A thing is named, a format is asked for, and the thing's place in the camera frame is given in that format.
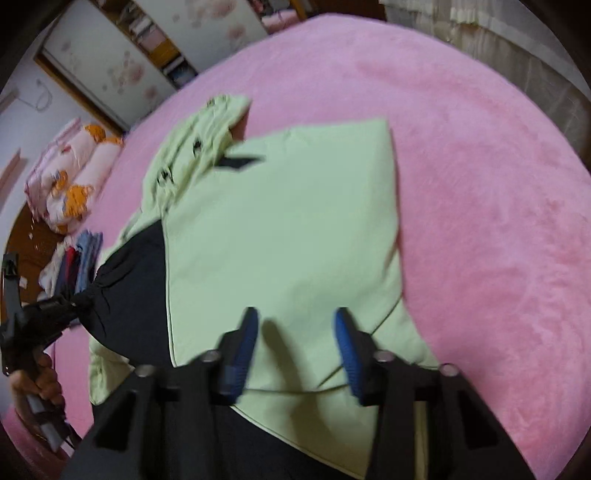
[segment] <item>pink blanket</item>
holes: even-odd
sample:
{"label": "pink blanket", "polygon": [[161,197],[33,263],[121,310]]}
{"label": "pink blanket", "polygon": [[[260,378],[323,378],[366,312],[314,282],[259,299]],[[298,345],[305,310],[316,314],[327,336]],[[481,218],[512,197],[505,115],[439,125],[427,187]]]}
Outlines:
{"label": "pink blanket", "polygon": [[[439,360],[474,382],[538,479],[555,478],[591,425],[591,178],[550,120],[437,40],[320,17],[243,50],[166,101],[127,139],[84,227],[112,245],[166,134],[222,92],[252,98],[247,137],[389,119],[408,309]],[[78,330],[60,340],[59,367],[84,338]],[[92,421],[80,392],[85,369],[60,367],[81,430]]]}

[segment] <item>wardrobe door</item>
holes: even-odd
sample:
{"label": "wardrobe door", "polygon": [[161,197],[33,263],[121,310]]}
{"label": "wardrobe door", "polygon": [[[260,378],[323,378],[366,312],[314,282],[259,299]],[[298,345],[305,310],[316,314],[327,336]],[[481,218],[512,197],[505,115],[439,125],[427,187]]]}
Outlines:
{"label": "wardrobe door", "polygon": [[46,39],[43,54],[124,129],[176,90],[88,0],[76,0]]}
{"label": "wardrobe door", "polygon": [[202,72],[267,36],[247,0],[135,0]]}

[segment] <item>black fabric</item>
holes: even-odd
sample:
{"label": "black fabric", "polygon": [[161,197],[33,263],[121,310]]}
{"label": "black fabric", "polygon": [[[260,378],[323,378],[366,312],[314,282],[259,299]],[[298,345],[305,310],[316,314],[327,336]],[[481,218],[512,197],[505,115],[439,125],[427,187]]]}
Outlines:
{"label": "black fabric", "polygon": [[241,170],[253,163],[260,162],[262,159],[258,157],[222,157],[216,162],[217,168],[231,168],[233,170]]}
{"label": "black fabric", "polygon": [[80,322],[132,365],[171,367],[162,222],[130,238],[99,268],[85,291],[94,308]]}
{"label": "black fabric", "polygon": [[[103,406],[93,406],[98,418]],[[178,451],[174,403],[165,413],[164,438],[170,452]],[[218,445],[228,480],[350,480],[335,470],[275,438],[230,407],[214,407]],[[166,461],[168,476],[177,478],[178,466]]]}
{"label": "black fabric", "polygon": [[[128,240],[84,292],[94,308],[82,325],[132,365],[171,367],[168,349],[164,236],[160,221]],[[103,406],[93,406],[98,418]],[[177,444],[174,403],[166,412],[165,441]],[[229,480],[347,480],[349,476],[301,453],[230,407],[215,407],[217,437]],[[176,478],[170,463],[169,477]]]}

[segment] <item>black metal bracket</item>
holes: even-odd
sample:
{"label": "black metal bracket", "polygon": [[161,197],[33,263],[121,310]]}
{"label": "black metal bracket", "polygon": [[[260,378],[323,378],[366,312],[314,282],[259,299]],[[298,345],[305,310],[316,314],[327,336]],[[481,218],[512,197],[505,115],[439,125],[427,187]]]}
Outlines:
{"label": "black metal bracket", "polygon": [[458,367],[428,370],[380,350],[339,309],[335,329],[353,395],[378,405],[368,480],[414,480],[414,403],[428,415],[429,480],[534,480],[521,453]]}

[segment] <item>folded clothes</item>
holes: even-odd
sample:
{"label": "folded clothes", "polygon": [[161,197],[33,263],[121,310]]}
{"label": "folded clothes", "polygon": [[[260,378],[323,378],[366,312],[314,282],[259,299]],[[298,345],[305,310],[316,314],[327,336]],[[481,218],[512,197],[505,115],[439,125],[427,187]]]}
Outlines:
{"label": "folded clothes", "polygon": [[56,295],[68,298],[76,289],[76,279],[80,268],[80,253],[74,247],[68,247],[61,261],[56,280]]}
{"label": "folded clothes", "polygon": [[80,268],[76,279],[75,293],[86,290],[95,279],[96,259],[103,244],[102,233],[91,233],[84,230],[76,242],[76,249],[80,253]]}
{"label": "folded clothes", "polygon": [[68,236],[63,242],[57,244],[53,256],[51,257],[51,261],[39,274],[39,286],[45,291],[47,297],[52,297],[55,294],[61,261],[67,248],[72,246],[72,242],[72,238]]}

